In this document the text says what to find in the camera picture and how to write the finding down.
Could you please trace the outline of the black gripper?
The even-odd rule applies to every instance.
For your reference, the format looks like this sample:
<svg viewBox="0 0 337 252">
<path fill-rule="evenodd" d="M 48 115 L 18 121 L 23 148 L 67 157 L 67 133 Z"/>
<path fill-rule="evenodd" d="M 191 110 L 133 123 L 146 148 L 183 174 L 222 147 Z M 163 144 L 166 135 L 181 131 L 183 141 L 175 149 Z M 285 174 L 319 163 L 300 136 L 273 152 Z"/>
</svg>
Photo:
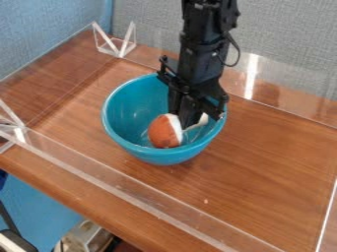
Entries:
<svg viewBox="0 0 337 252">
<path fill-rule="evenodd" d="M 220 85 L 229 48 L 226 38 L 209 44 L 182 43 L 179 59 L 159 57 L 157 78 L 169 88 L 169 112 L 179 115 L 182 128 L 195 125 L 205 113 L 218 120 L 229 95 Z"/>
</svg>

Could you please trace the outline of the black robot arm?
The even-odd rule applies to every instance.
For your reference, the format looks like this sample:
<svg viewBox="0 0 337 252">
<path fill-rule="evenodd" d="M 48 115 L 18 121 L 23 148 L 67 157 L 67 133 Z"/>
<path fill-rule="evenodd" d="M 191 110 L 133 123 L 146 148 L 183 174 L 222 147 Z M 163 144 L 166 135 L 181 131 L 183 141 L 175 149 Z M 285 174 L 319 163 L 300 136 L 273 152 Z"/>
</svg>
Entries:
<svg viewBox="0 0 337 252">
<path fill-rule="evenodd" d="M 157 78 L 169 87 L 169 112 L 183 129 L 195 125 L 205 113 L 213 120 L 224 114 L 229 95 L 220 85 L 229 46 L 241 53 L 230 30 L 241 16 L 237 0 L 182 0 L 183 29 L 179 59 L 159 58 Z"/>
</svg>

